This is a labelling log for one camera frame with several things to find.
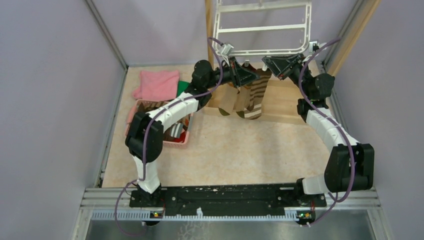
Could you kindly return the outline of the brown beige striped sock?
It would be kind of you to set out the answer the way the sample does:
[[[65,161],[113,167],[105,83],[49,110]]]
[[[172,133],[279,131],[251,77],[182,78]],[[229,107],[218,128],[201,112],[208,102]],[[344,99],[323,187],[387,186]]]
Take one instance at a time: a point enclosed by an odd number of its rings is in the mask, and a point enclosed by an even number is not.
[[[262,102],[268,82],[272,76],[272,72],[269,69],[258,69],[256,72],[260,78],[250,85],[248,105],[244,108],[244,118],[248,120],[256,120],[261,117]]]

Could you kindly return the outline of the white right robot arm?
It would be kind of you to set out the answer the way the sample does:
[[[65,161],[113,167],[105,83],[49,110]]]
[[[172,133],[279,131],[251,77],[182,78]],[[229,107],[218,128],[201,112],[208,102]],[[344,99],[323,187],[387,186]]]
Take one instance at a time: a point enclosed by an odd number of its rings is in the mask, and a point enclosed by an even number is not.
[[[300,90],[297,113],[312,127],[330,155],[322,174],[298,180],[293,192],[299,206],[307,206],[314,195],[369,190],[374,180],[375,150],[350,136],[332,115],[326,99],[331,96],[335,77],[328,73],[313,76],[305,56],[265,56],[263,63],[280,80],[290,79]]]

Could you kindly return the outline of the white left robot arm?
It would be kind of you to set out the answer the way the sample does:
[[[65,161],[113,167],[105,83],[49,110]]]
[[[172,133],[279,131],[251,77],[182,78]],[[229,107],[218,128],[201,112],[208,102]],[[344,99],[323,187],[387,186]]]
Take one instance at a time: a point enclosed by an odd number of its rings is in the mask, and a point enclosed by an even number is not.
[[[132,155],[138,177],[134,181],[142,192],[141,200],[149,207],[160,202],[161,186],[156,159],[163,150],[164,133],[182,118],[207,105],[212,91],[231,83],[242,87],[260,79],[256,71],[240,65],[234,57],[213,69],[207,60],[198,61],[193,68],[188,87],[174,100],[148,112],[136,112],[126,134],[125,145]]]

